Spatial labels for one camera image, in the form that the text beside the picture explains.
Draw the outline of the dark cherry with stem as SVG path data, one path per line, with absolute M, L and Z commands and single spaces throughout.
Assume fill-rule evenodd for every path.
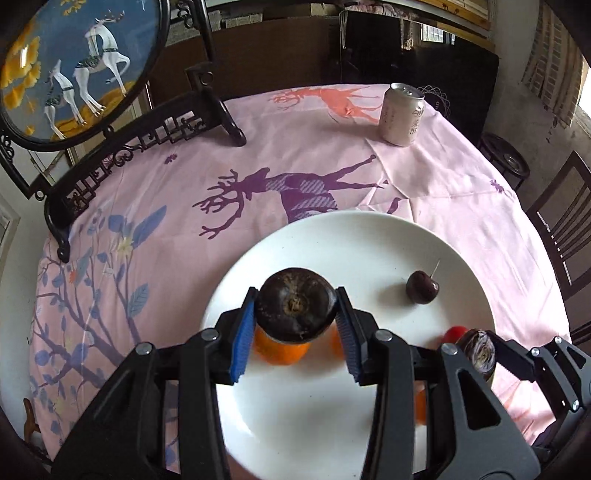
M 435 274 L 439 265 L 440 262 L 437 262 L 431 274 L 416 270 L 410 275 L 406 283 L 406 294 L 413 303 L 426 305 L 437 298 L 440 284 L 435 280 Z

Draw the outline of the dark purple chestnut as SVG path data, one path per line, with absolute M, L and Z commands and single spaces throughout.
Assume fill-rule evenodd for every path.
M 484 330 L 468 330 L 457 342 L 475 370 L 489 382 L 497 364 L 495 345 Z

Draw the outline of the small red cherry tomato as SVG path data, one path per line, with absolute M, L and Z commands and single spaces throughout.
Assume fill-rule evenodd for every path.
M 464 326 L 453 326 L 444 334 L 442 343 L 456 344 L 468 331 L 469 329 Z

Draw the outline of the orange tangerine under gripper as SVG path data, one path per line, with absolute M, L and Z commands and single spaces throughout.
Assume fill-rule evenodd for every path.
M 310 350 L 311 344 L 284 344 L 280 343 L 257 327 L 254 331 L 253 349 L 264 361 L 270 365 L 289 366 L 294 365 L 304 358 Z

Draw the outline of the white oval plate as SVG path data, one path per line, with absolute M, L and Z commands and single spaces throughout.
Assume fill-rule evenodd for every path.
M 387 214 L 343 211 L 253 246 L 214 290 L 204 325 L 252 309 L 266 280 L 290 267 L 329 282 L 335 320 L 294 365 L 252 353 L 238 382 L 218 387 L 225 447 L 260 479 L 358 479 L 377 395 L 419 387 L 417 375 L 394 381 L 389 348 L 435 350 L 451 327 L 490 329 L 492 308 L 471 267 L 434 233 Z

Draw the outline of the pink deer print tablecloth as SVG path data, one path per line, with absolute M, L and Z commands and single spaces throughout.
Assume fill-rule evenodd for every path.
M 408 147 L 381 138 L 386 89 L 305 87 L 231 100 L 247 142 L 216 128 L 136 153 L 70 229 L 70 259 L 49 240 L 39 264 L 30 384 L 55 455 L 141 342 L 181 344 L 229 269 L 301 220 L 387 214 L 437 235 L 481 283 L 496 333 L 526 348 L 567 337 L 543 242 L 499 171 L 427 107 Z

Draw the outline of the dark wooden chair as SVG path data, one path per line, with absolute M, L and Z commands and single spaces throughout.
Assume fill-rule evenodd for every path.
M 551 203 L 572 173 L 577 174 L 581 186 L 570 203 L 561 209 L 559 218 L 551 224 L 542 215 L 542 209 Z M 526 214 L 543 242 L 563 299 L 570 299 L 590 284 L 590 267 L 573 278 L 567 266 L 568 260 L 590 245 L 590 167 L 576 151 L 571 152 Z

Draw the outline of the round black stool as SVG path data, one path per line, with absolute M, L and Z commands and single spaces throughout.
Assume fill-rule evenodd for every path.
M 514 190 L 518 190 L 530 177 L 530 166 L 524 156 L 504 138 L 484 132 L 477 148 L 504 177 L 510 176 L 515 180 Z

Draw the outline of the white beverage can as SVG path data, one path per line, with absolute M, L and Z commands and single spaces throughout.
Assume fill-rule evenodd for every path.
M 386 142 L 408 147 L 417 138 L 425 113 L 425 96 L 404 83 L 391 83 L 384 94 L 379 133 Z

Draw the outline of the deer embroidery round screen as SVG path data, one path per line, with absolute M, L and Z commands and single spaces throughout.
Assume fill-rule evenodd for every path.
M 145 90 L 180 23 L 204 43 L 188 92 L 121 117 Z M 114 167 L 138 152 L 222 127 L 245 134 L 212 91 L 211 21 L 202 1 L 5 1 L 1 5 L 1 164 L 44 217 L 61 261 L 70 229 Z

